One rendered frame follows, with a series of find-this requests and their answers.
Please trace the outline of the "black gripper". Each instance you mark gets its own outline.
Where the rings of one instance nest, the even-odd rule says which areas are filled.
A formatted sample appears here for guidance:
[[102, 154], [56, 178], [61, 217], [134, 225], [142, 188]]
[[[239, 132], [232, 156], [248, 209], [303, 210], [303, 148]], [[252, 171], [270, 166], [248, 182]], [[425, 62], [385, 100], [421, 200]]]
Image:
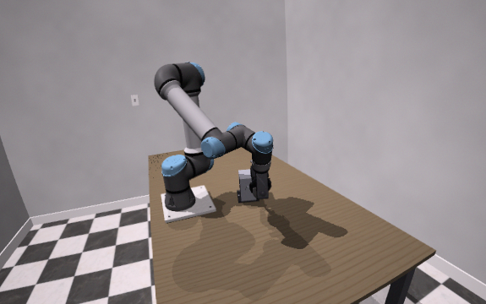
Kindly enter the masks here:
[[[270, 169], [270, 168], [269, 168]], [[252, 166], [250, 166], [250, 175], [251, 175], [251, 178], [252, 178], [252, 173], [253, 173], [253, 178], [252, 178], [252, 182], [249, 184], [249, 190], [251, 191], [251, 193], [257, 198], [256, 196], [256, 179], [255, 179], [255, 172], [258, 173], [258, 174], [265, 174], [267, 172], [267, 176], [268, 176], [268, 189], [270, 191], [271, 189], [271, 180], [269, 178], [269, 169], [267, 171], [256, 171], [254, 168], [252, 168]], [[269, 182], [270, 181], [270, 182]]]

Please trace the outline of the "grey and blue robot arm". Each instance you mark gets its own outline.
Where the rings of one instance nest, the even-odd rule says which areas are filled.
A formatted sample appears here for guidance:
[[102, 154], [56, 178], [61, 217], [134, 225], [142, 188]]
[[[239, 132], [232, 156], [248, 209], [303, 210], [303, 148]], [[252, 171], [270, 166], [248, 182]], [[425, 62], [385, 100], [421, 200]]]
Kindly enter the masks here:
[[198, 95], [204, 82], [204, 71], [195, 62], [166, 64], [155, 75], [158, 95], [183, 119], [187, 145], [185, 156], [170, 156], [161, 165], [166, 188], [165, 206], [171, 211], [191, 208], [195, 196], [189, 180], [209, 171], [214, 159], [235, 149], [242, 147], [252, 153], [250, 162], [256, 171], [270, 168], [272, 136], [263, 131], [255, 133], [238, 122], [222, 133], [199, 108]]

